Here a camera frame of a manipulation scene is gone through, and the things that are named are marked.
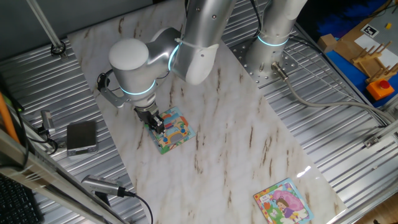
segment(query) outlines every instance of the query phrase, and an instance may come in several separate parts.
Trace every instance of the marble board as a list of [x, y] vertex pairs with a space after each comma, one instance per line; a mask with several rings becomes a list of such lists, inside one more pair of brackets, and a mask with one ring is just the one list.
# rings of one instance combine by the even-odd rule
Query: marble board
[[[126, 37], [148, 42], [163, 27], [181, 29], [183, 18], [183, 1], [167, 1], [68, 36], [154, 223], [267, 223], [253, 195], [288, 177], [313, 212], [311, 223], [327, 223], [345, 210], [224, 43], [202, 84], [170, 74], [157, 90], [160, 112], [178, 106], [197, 134], [164, 155], [131, 105], [115, 108], [100, 95], [96, 79], [111, 68], [108, 52], [115, 42]], [[111, 77], [110, 88], [117, 85]]]

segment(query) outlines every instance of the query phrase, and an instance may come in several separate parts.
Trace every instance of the orange object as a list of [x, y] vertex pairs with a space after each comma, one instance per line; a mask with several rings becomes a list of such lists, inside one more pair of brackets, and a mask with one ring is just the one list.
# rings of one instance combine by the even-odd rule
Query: orange object
[[394, 89], [390, 86], [390, 83], [383, 78], [370, 83], [366, 89], [375, 100], [383, 99], [394, 92]]
[[14, 124], [12, 123], [12, 119], [10, 116], [10, 112], [8, 112], [8, 108], [2, 94], [0, 93], [0, 113], [2, 119], [4, 120], [4, 125], [6, 126], [8, 134], [20, 144], [17, 133], [15, 132]]

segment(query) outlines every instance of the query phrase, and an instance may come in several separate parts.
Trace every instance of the book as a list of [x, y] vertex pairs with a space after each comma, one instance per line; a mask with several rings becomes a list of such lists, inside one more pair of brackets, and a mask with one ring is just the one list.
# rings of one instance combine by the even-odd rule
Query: book
[[169, 152], [196, 135], [177, 107], [173, 107], [159, 116], [164, 120], [165, 132], [163, 134], [157, 134], [154, 130], [150, 130], [148, 125], [145, 127], [161, 154]]
[[304, 224], [313, 213], [290, 178], [254, 195], [269, 224]]

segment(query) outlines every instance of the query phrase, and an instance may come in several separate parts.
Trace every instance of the gray cable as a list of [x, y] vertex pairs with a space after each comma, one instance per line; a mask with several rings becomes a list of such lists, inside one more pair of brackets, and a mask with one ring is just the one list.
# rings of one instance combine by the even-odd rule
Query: gray cable
[[385, 112], [383, 112], [383, 111], [381, 111], [381, 110], [379, 110], [377, 108], [374, 108], [372, 106], [366, 105], [364, 103], [349, 102], [349, 101], [348, 102], [347, 101], [334, 102], [334, 103], [311, 103], [311, 102], [305, 101], [293, 89], [293, 86], [290, 83], [289, 79], [286, 79], [285, 82], [286, 82], [287, 87], [291, 90], [291, 92], [294, 95], [294, 97], [296, 97], [296, 99], [299, 102], [301, 102], [301, 103], [303, 103], [303, 104], [305, 104], [307, 106], [312, 106], [312, 107], [328, 107], [328, 106], [340, 106], [340, 105], [359, 106], [359, 107], [362, 107], [362, 108], [365, 108], [365, 109], [369, 109], [369, 110], [371, 110], [371, 111], [373, 111], [373, 112], [385, 117], [388, 121], [390, 121], [390, 123], [393, 123], [395, 121], [395, 119], [392, 118], [389, 114], [387, 114], [387, 113], [385, 113]]

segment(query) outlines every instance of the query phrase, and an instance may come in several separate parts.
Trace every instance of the cardboard box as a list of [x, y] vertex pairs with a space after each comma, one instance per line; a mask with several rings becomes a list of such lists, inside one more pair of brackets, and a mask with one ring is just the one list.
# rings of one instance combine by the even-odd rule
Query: cardboard box
[[325, 52], [331, 52], [337, 45], [337, 40], [331, 35], [324, 35], [319, 38], [318, 46]]

